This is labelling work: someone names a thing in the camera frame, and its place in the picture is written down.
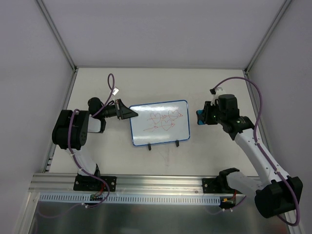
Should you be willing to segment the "blue framed whiteboard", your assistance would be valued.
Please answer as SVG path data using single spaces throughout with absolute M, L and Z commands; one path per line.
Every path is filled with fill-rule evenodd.
M 132 143 L 136 147 L 187 141 L 191 137 L 186 100 L 130 106 L 138 114 L 130 118 Z

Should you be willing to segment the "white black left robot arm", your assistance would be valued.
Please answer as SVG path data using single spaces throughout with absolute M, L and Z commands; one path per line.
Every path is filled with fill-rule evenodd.
M 121 99 L 107 105 L 97 97 L 88 100 L 87 111 L 62 110 L 52 131 L 52 142 L 65 150 L 78 168 L 73 190 L 104 192 L 116 190 L 115 176 L 102 176 L 98 165 L 92 160 L 84 145 L 89 133 L 102 134 L 106 118 L 119 120 L 137 117 L 138 113 L 126 107 Z

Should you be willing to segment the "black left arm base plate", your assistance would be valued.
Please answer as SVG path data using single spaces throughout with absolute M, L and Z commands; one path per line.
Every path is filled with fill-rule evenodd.
M 101 179 L 108 184 L 110 192 L 115 192 L 117 185 L 116 176 L 101 176 Z M 102 185 L 103 183 L 98 179 L 77 174 L 77 176 L 75 177 L 73 190 L 83 192 L 98 192 L 100 191 Z

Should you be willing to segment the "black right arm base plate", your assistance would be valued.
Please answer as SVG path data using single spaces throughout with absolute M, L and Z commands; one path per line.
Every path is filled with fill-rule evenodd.
M 233 194 L 234 192 L 241 194 L 240 191 L 231 188 L 226 179 L 218 176 L 202 178 L 201 182 L 204 194 Z

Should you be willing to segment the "blue whiteboard eraser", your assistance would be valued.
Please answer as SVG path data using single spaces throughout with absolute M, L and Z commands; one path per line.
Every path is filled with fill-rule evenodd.
M 203 110 L 196 111 L 197 125 L 205 125 L 205 117 Z

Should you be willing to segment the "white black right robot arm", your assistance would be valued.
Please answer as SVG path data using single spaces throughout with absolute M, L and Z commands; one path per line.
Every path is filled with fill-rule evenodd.
M 243 150 L 255 168 L 260 181 L 243 175 L 236 168 L 223 170 L 217 177 L 218 187 L 224 193 L 235 189 L 253 199 L 264 218 L 280 217 L 295 211 L 296 226 L 300 219 L 299 201 L 303 183 L 299 177 L 291 177 L 273 158 L 256 135 L 256 126 L 246 116 L 241 116 L 237 99 L 232 94 L 219 95 L 206 101 L 197 111 L 199 125 L 221 125 L 224 132 Z

